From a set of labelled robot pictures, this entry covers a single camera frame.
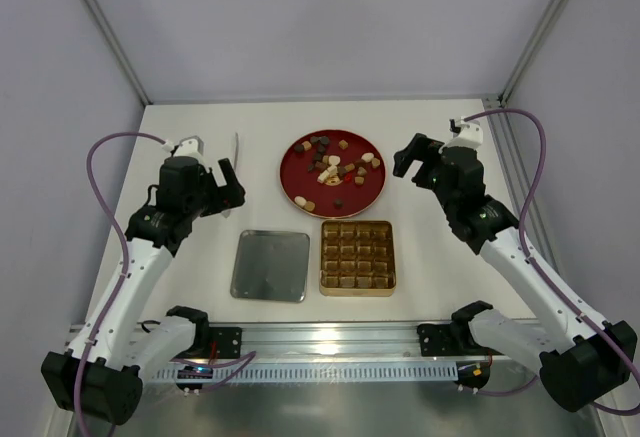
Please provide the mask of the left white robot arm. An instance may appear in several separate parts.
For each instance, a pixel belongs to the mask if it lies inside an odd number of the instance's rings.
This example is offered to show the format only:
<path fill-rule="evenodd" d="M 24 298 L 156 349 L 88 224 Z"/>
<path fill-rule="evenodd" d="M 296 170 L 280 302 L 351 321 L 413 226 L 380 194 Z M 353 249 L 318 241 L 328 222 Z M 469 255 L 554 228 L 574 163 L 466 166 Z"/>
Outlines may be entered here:
<path fill-rule="evenodd" d="M 224 185 L 195 157 L 163 162 L 147 202 L 119 236 L 121 262 L 93 314 L 64 352 L 44 358 L 41 372 L 56 404 L 75 414 L 83 433 L 89 431 L 88 417 L 112 426 L 126 423 L 150 377 L 173 358 L 206 349 L 208 315 L 186 306 L 169 309 L 137 343 L 131 335 L 194 222 L 244 204 L 245 190 L 231 162 L 221 159 L 218 164 Z"/>

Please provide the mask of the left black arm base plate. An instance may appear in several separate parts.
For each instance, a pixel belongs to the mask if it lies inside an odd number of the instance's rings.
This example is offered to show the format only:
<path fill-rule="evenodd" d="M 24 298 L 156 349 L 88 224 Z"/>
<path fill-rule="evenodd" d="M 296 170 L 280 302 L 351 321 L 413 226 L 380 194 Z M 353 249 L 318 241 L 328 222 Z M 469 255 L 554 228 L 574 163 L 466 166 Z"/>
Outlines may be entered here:
<path fill-rule="evenodd" d="M 241 327 L 212 326 L 210 328 L 210 354 L 213 360 L 237 359 L 241 356 Z"/>

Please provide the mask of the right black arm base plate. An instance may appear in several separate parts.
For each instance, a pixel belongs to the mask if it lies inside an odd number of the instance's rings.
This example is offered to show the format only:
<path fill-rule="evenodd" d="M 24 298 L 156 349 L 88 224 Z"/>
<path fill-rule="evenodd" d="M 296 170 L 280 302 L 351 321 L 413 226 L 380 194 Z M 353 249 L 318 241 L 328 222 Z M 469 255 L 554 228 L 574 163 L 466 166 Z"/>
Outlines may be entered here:
<path fill-rule="evenodd" d="M 458 352 L 449 323 L 422 323 L 417 326 L 422 357 L 450 357 Z"/>

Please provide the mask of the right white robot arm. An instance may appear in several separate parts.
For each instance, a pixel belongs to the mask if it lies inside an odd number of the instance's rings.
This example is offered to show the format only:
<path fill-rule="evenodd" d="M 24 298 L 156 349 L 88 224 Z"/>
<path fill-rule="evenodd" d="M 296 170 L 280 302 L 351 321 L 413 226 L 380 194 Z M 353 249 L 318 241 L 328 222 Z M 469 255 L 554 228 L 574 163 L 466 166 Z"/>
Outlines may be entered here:
<path fill-rule="evenodd" d="M 421 166 L 413 183 L 433 192 L 451 232 L 509 283 L 539 322 L 527 327 L 477 301 L 452 317 L 464 344 L 521 364 L 569 412 L 639 376 L 636 332 L 624 321 L 610 323 L 541 258 L 511 211 L 487 194 L 476 150 L 417 133 L 395 153 L 394 176 L 404 176 L 415 161 Z"/>

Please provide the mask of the silver metal tongs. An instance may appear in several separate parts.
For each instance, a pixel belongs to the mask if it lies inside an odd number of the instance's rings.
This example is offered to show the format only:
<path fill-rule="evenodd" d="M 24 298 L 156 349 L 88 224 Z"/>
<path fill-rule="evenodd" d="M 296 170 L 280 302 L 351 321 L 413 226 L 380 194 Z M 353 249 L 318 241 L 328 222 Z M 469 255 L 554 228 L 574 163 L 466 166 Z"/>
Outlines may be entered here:
<path fill-rule="evenodd" d="M 238 157 L 239 157 L 239 147 L 240 147 L 240 138 L 239 138 L 239 133 L 238 132 L 234 133 L 234 138 L 233 138 L 232 144 L 233 144 L 232 145 L 233 153 L 232 153 L 231 164 L 232 164 L 232 167 L 233 167 L 233 169 L 235 171 L 236 168 L 237 168 L 237 162 L 238 162 Z M 227 209 L 227 210 L 223 211 L 221 215 L 225 219 L 227 219 L 230 216 L 230 214 L 231 214 L 231 210 Z"/>

